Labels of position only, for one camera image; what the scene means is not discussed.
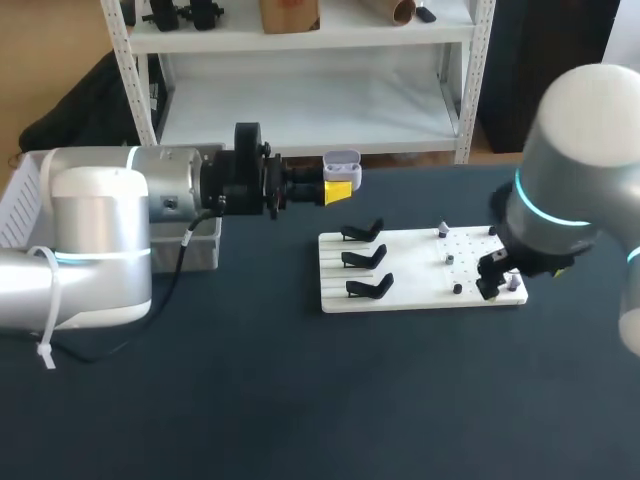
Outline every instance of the cardboard tube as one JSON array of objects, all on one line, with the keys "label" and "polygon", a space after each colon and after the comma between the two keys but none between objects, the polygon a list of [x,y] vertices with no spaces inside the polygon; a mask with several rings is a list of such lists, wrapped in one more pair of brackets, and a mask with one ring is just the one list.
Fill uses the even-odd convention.
[{"label": "cardboard tube", "polygon": [[416,14],[413,0],[361,0],[394,25],[406,25]]}]

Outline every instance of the floor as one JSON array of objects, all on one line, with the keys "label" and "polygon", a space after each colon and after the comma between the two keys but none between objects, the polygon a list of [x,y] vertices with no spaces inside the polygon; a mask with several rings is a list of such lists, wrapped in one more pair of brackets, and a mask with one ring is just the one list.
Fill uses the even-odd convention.
[{"label": "floor", "polygon": [[[20,132],[47,113],[110,50],[97,0],[0,2],[0,189],[11,175]],[[470,163],[513,163],[521,154],[494,155],[482,132]],[[368,167],[446,165],[448,153],[375,155]]]}]

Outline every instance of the metal shelving unit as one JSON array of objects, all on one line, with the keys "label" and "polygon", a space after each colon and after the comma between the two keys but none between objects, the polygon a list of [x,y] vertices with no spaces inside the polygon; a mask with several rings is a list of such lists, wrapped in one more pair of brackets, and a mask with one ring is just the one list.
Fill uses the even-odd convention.
[{"label": "metal shelving unit", "polygon": [[[257,121],[285,156],[454,151],[467,163],[495,0],[428,0],[438,20],[405,27],[358,0],[320,0],[321,29],[288,35],[262,32],[258,0],[223,1],[215,30],[168,33],[141,21],[147,0],[131,33],[118,0],[101,2],[144,145],[231,147],[234,123]],[[169,90],[157,131],[149,54]]]}]

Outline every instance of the black cable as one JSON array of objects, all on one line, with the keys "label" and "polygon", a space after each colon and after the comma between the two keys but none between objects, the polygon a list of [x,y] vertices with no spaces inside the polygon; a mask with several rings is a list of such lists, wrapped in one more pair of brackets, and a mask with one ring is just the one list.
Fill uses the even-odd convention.
[{"label": "black cable", "polygon": [[[129,338],[127,338],[125,341],[123,341],[119,345],[113,347],[111,350],[108,350],[107,352],[97,356],[85,355],[84,353],[78,352],[73,348],[65,345],[59,340],[54,340],[54,339],[51,340],[51,347],[53,348],[53,351],[64,353],[68,357],[73,358],[74,360],[77,360],[80,363],[94,364],[114,356],[115,354],[121,352],[125,347],[133,343],[135,340],[137,340],[143,333],[145,333],[155,323],[155,321],[160,317],[160,315],[162,315],[162,312],[164,311],[165,307],[171,300],[171,297],[173,296],[173,292],[176,288],[176,285],[178,284],[180,273],[182,272],[182,263],[184,262],[184,255],[187,252],[187,246],[189,245],[191,234],[193,234],[193,232],[198,227],[198,225],[200,225],[200,223],[215,217],[216,217],[216,214],[213,211],[207,210],[201,213],[198,216],[198,218],[196,218],[193,222],[191,222],[191,224],[187,228],[187,232],[185,233],[185,238],[182,244],[180,245],[180,252],[178,253],[178,261],[176,262],[176,268],[173,272],[171,284],[169,285],[169,288],[165,292],[164,297],[160,302],[160,305],[151,314],[147,316],[146,320],[143,320],[141,327],[138,330],[136,330]],[[40,340],[42,337],[40,335],[37,335],[37,336],[29,335],[28,338],[29,340],[34,340],[34,339]]]}]

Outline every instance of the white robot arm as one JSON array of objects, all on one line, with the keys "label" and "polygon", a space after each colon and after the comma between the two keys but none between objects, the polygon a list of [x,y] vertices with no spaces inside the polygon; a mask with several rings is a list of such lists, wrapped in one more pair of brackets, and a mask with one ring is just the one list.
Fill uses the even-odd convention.
[{"label": "white robot arm", "polygon": [[260,215],[266,207],[276,219],[287,201],[337,200],[326,195],[322,168],[289,169],[279,155],[272,157],[258,124],[238,124],[235,145],[205,160],[190,147],[49,152],[40,189],[44,210],[53,216],[56,265],[0,251],[0,328],[43,331],[54,284],[57,329],[144,317],[151,306],[149,223],[192,222],[192,231],[214,216]]},{"label": "white robot arm", "polygon": [[513,268],[534,276],[572,266],[605,231],[627,255],[620,334],[640,355],[640,74],[588,65],[556,80],[513,187],[492,206],[505,249],[480,260],[483,296],[495,297]]}]

